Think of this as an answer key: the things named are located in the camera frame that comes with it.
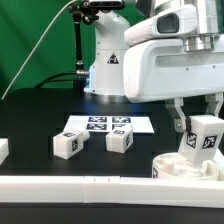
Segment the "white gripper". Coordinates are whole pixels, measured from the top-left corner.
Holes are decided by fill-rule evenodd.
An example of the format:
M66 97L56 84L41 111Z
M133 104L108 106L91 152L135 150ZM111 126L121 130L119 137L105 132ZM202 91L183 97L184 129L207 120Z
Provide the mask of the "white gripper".
M190 118L182 110L182 97L206 95L206 113L215 117L222 108L224 35L215 40L214 50L185 52L179 38L131 47L124 56L123 77L125 95L133 103L168 99L165 106L174 128L184 133L190 129Z

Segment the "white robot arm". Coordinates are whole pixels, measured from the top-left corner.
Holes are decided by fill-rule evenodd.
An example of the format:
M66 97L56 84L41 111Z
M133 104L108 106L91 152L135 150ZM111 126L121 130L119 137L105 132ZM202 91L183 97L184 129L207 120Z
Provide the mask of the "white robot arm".
M88 95L164 100L175 129L187 129L183 99L204 96L216 116L224 95L224 34L216 0L89 0L99 11Z

